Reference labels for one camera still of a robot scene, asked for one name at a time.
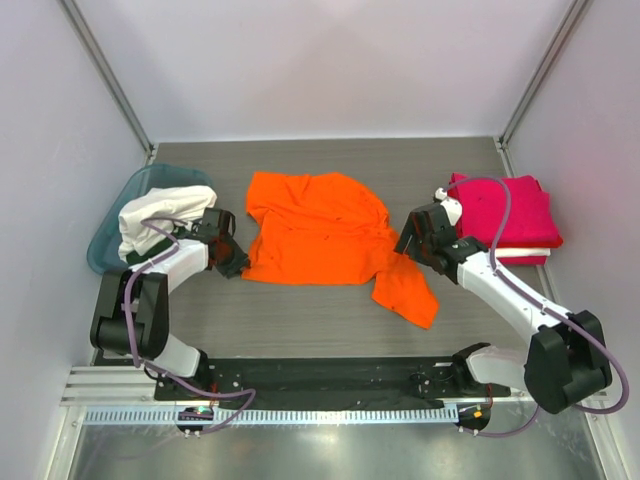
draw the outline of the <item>plastic bin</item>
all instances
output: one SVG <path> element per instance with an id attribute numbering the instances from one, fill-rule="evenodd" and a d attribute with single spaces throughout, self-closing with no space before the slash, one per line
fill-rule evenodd
<path id="1" fill-rule="evenodd" d="M 102 275 L 106 270 L 127 267 L 127 264 L 118 257 L 118 247 L 122 242 L 122 236 L 118 229 L 118 214 L 122 207 L 131 200 L 146 195 L 152 188 L 188 187 L 190 185 L 213 187 L 209 176 L 199 170 L 162 163 L 149 165 L 134 173 L 118 195 L 118 199 L 89 244 L 87 262 L 89 262 L 91 270 Z"/>

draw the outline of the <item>laundry basket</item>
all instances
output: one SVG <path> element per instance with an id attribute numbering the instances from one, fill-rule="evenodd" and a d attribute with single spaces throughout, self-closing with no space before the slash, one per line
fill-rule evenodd
<path id="1" fill-rule="evenodd" d="M 102 275 L 106 270 L 126 268 L 118 257 L 122 236 L 118 229 L 118 214 L 131 200 L 146 195 L 152 188 L 188 187 L 207 185 L 213 187 L 211 179 L 199 170 L 173 167 L 162 163 L 138 170 L 129 179 L 102 221 L 87 250 L 87 262 L 91 269 Z"/>

